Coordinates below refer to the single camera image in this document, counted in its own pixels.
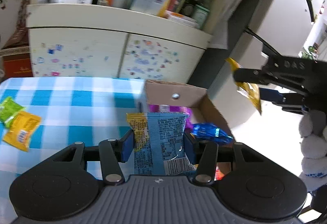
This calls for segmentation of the white gloved hand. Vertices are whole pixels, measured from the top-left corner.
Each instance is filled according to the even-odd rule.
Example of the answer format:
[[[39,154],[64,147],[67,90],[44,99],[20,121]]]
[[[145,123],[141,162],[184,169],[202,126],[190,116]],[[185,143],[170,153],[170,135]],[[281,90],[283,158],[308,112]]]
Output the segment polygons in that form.
[[[326,185],[326,114],[310,110],[299,123],[303,155],[300,178],[310,193]]]

